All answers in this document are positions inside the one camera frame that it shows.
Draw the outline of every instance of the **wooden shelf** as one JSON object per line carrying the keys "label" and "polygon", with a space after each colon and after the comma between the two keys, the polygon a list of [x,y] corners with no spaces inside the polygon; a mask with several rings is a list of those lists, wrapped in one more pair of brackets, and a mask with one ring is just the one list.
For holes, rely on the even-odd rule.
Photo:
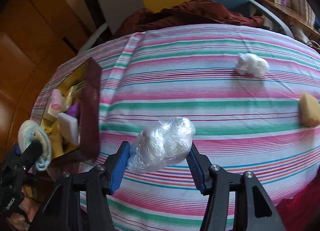
{"label": "wooden shelf", "polygon": [[270,6],[271,8],[276,10],[277,12],[284,15],[285,18],[288,19],[289,21],[292,21],[292,22],[298,24],[305,31],[312,33],[317,38],[320,38],[320,34],[313,28],[313,26],[307,25],[307,20],[303,16],[299,15],[296,11],[292,10],[291,8],[289,8],[287,6],[282,6],[280,4],[276,4],[272,0],[256,0],[256,1]]}

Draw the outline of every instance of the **yellow sponge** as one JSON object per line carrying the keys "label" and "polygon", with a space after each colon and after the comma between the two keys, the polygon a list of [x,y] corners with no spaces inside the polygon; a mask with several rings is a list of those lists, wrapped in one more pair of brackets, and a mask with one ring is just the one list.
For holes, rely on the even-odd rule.
{"label": "yellow sponge", "polygon": [[303,125],[317,127],[320,124],[320,105],[318,100],[307,93],[300,97],[300,121]]}

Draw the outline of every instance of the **wooden furniture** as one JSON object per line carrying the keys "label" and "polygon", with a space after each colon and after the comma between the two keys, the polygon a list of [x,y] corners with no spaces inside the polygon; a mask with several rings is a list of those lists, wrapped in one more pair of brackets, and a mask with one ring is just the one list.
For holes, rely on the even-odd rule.
{"label": "wooden furniture", "polygon": [[41,89],[88,38],[65,0],[9,0],[0,13],[0,163]]}
{"label": "wooden furniture", "polygon": [[266,4],[269,7],[273,8],[275,11],[281,13],[284,16],[284,19],[287,21],[292,21],[299,26],[302,27],[303,30],[306,32],[312,33],[314,36],[316,36],[318,39],[320,38],[320,34],[314,29],[313,26],[309,26],[307,24],[306,19],[299,15],[296,11],[292,10],[291,8],[287,6],[282,6],[280,4],[276,4],[272,0],[256,0],[257,2],[260,2],[261,4]]}

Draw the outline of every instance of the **bed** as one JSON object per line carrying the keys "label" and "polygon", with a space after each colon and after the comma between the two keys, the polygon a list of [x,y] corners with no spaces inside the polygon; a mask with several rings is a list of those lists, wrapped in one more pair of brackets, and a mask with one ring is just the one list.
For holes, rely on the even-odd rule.
{"label": "bed", "polygon": [[[238,53],[267,60],[263,79],[235,72]],[[172,116],[188,117],[194,143],[230,172],[255,173],[275,204],[315,176],[320,128],[299,124],[302,92],[320,99],[320,56],[284,35],[245,26],[200,24],[147,31],[99,45],[61,65],[40,93],[31,119],[39,122],[51,91],[84,60],[102,67],[101,153],[80,171],[103,163],[121,142]],[[196,190],[187,162],[124,174],[108,196],[118,230],[199,230],[207,197]],[[227,230],[232,229],[230,194]],[[85,208],[85,193],[81,205]]]}

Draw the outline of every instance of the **crumpled plastic wrap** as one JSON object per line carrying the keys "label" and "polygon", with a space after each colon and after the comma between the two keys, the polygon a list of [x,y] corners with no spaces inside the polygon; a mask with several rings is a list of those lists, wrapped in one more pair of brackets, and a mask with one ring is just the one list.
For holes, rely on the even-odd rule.
{"label": "crumpled plastic wrap", "polygon": [[144,174],[181,163],[190,152],[195,132],[186,117],[151,124],[131,144],[128,170]]}
{"label": "crumpled plastic wrap", "polygon": [[252,74],[255,77],[262,78],[263,75],[268,72],[269,64],[265,59],[255,54],[239,53],[236,70],[240,75]]}

